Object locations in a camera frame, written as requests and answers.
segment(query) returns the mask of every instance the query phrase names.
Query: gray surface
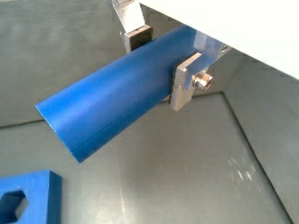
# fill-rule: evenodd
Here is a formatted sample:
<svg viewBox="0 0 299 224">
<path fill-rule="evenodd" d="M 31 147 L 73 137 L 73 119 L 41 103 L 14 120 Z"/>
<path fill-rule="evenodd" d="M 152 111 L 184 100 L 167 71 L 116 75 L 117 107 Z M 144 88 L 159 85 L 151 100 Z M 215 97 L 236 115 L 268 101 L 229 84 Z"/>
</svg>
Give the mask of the gray surface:
<svg viewBox="0 0 299 224">
<path fill-rule="evenodd" d="M 0 127 L 41 119 L 35 103 L 124 54 L 107 0 L 0 1 Z M 177 22 L 144 8 L 153 36 Z"/>
<path fill-rule="evenodd" d="M 221 95 L 160 104 L 83 164 L 44 122 L 0 129 L 0 153 L 1 176 L 64 177 L 63 224 L 287 223 Z"/>
<path fill-rule="evenodd" d="M 299 81 L 244 57 L 249 60 L 243 69 L 228 70 L 235 79 L 225 95 L 284 207 L 299 223 Z"/>
</svg>

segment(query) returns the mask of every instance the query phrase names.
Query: white panel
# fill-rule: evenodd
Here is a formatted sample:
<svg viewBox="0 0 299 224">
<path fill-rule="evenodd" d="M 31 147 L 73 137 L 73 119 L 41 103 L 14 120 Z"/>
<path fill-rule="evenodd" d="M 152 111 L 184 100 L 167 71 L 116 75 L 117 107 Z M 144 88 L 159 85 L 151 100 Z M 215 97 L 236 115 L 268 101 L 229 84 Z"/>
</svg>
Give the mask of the white panel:
<svg viewBox="0 0 299 224">
<path fill-rule="evenodd" d="M 140 0 L 299 79 L 297 1 Z"/>
</svg>

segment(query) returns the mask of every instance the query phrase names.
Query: bolt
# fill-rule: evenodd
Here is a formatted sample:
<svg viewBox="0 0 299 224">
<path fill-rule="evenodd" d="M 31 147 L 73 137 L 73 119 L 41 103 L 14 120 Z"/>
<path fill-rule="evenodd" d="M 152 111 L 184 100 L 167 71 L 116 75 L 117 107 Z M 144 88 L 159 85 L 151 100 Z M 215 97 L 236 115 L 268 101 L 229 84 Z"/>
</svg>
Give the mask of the bolt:
<svg viewBox="0 0 299 224">
<path fill-rule="evenodd" d="M 199 73 L 192 76 L 193 79 L 193 86 L 200 90 L 207 90 L 211 86 L 212 76 L 207 73 Z"/>
<path fill-rule="evenodd" d="M 220 51 L 224 53 L 228 50 L 228 45 L 223 45 Z"/>
</svg>

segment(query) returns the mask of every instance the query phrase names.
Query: gray wall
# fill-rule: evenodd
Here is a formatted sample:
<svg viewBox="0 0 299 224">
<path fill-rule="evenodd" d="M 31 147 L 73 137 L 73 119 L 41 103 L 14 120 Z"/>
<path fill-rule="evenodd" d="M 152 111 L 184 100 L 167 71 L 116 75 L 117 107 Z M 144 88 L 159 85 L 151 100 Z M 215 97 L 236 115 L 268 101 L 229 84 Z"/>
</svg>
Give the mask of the gray wall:
<svg viewBox="0 0 299 224">
<path fill-rule="evenodd" d="M 225 68 L 233 74 L 225 96 L 287 212 L 299 223 L 299 81 L 248 56 L 239 57 L 247 63 L 237 71 Z"/>
<path fill-rule="evenodd" d="M 41 119 L 33 105 L 124 55 L 107 0 L 0 1 L 0 127 Z M 157 37 L 179 25 L 144 8 Z"/>
</svg>

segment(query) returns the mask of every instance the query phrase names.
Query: gray floor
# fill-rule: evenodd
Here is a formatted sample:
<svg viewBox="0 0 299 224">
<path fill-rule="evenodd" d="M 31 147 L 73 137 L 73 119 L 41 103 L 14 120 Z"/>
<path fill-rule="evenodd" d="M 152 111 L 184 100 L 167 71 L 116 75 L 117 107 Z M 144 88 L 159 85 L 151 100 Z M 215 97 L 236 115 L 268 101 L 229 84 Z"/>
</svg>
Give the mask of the gray floor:
<svg viewBox="0 0 299 224">
<path fill-rule="evenodd" d="M 61 224 L 288 223 L 220 94 L 161 103 L 83 164 L 44 122 L 0 129 L 0 176 L 40 169 L 63 176 Z"/>
</svg>

